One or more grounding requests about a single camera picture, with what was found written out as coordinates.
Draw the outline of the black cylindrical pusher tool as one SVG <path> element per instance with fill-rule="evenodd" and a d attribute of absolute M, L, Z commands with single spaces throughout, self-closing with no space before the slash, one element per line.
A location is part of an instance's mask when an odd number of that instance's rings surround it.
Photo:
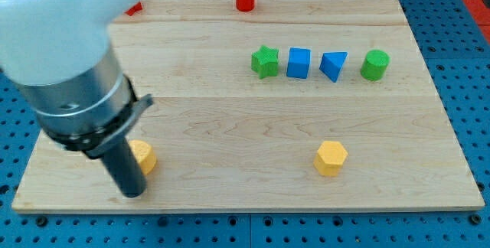
<path fill-rule="evenodd" d="M 100 160 L 125 197 L 138 197 L 146 190 L 145 175 L 126 139 L 105 151 Z"/>

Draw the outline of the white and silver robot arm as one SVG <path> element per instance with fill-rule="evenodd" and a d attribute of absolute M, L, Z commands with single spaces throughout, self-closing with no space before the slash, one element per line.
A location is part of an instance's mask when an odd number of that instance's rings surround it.
<path fill-rule="evenodd" d="M 1 68 L 44 132 L 99 159 L 126 197 L 146 179 L 126 136 L 152 103 L 137 96 L 109 25 L 140 0 L 1 0 Z"/>

